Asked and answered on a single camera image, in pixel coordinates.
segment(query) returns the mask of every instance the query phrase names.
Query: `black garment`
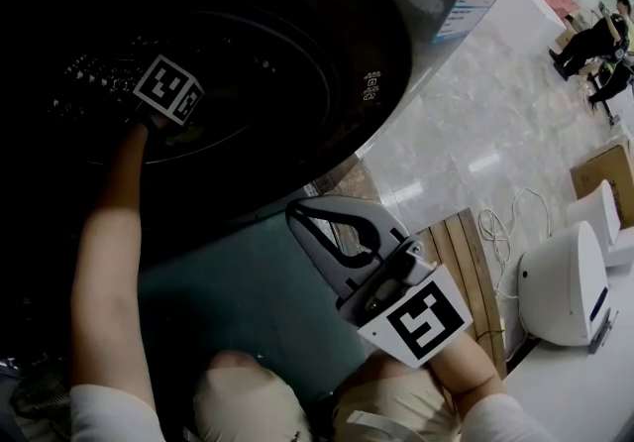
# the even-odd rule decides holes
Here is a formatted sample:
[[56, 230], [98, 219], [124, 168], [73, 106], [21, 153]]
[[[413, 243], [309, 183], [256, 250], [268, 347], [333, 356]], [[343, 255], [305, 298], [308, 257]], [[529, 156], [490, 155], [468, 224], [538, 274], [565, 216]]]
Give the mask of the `black garment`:
[[601, 87], [601, 89], [590, 96], [587, 100], [590, 104], [594, 105], [597, 102], [603, 102], [605, 100], [609, 100], [610, 98], [614, 98], [630, 85], [633, 76], [634, 75], [632, 74], [632, 70], [629, 66], [623, 62], [619, 63], [614, 68], [614, 73], [612, 73], [612, 76], [610, 77], [610, 80], [607, 81], [607, 84]]
[[[626, 39], [628, 26], [625, 19], [614, 14], [612, 23], [622, 39]], [[565, 66], [567, 76], [578, 73], [591, 57], [614, 55], [618, 46], [614, 45], [614, 39], [607, 26], [605, 18], [598, 21], [591, 30], [585, 30], [576, 34], [562, 53], [557, 62]]]

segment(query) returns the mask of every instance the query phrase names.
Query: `person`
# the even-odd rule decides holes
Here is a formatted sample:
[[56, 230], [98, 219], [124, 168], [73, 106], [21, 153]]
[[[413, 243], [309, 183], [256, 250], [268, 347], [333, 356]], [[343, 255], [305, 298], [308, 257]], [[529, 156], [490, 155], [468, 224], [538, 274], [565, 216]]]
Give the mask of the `person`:
[[594, 111], [598, 102], [614, 98], [632, 84], [634, 84], [634, 54], [628, 53], [612, 69], [608, 81], [587, 98], [587, 103]]
[[[140, 178], [153, 127], [137, 124], [123, 140], [80, 237], [71, 295], [71, 426], [77, 442], [163, 440], [137, 300]], [[415, 433], [416, 440], [453, 440], [457, 414], [465, 442], [553, 440], [505, 393], [493, 363], [466, 334], [421, 370], [373, 354], [336, 396], [336, 442], [402, 440], [392, 436], [394, 430]], [[193, 410], [203, 442], [312, 440], [292, 389], [237, 351], [212, 357], [196, 387]], [[377, 436], [376, 428], [348, 423], [355, 411], [374, 414], [371, 419], [392, 435]]]
[[623, 53], [627, 51], [631, 23], [629, 16], [632, 15], [630, 1], [616, 0], [617, 14], [610, 15], [602, 4], [599, 4], [599, 8], [603, 18], [591, 29], [576, 34], [559, 55], [548, 50], [557, 72], [565, 80], [579, 73], [589, 58], [613, 57], [619, 50]]

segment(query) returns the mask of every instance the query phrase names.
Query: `white sleeve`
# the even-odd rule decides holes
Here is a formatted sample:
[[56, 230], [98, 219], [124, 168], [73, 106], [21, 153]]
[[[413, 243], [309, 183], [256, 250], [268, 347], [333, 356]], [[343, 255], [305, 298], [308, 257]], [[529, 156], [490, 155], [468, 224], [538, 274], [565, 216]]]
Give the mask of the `white sleeve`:
[[157, 413], [122, 390], [75, 386], [70, 411], [73, 442], [164, 442]]
[[463, 422], [462, 442], [556, 442], [508, 394], [493, 394], [476, 403]]

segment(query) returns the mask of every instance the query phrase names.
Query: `washing machine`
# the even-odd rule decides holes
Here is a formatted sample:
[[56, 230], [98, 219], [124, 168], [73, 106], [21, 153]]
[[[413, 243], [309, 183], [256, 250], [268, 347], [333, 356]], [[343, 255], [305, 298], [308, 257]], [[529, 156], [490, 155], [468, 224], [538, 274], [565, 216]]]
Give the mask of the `washing machine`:
[[79, 228], [158, 55], [204, 96], [147, 148], [144, 224], [262, 207], [371, 142], [493, 2], [15, 0], [6, 210]]

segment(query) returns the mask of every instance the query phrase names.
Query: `marble floor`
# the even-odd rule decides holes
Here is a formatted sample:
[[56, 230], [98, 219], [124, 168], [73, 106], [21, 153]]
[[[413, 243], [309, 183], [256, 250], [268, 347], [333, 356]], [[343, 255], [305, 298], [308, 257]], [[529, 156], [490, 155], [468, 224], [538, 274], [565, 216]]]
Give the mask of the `marble floor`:
[[[511, 221], [523, 187], [541, 193], [552, 230], [564, 226], [575, 200], [569, 169], [609, 139], [602, 110], [592, 115], [584, 92], [564, 82], [546, 50], [515, 52], [486, 20], [364, 155], [381, 202], [414, 233], [470, 207]], [[547, 236], [542, 203], [529, 193], [516, 205], [512, 255], [500, 289], [516, 293], [521, 254]], [[501, 265], [484, 242], [493, 284]], [[517, 301], [498, 297], [508, 353], [521, 342]]]

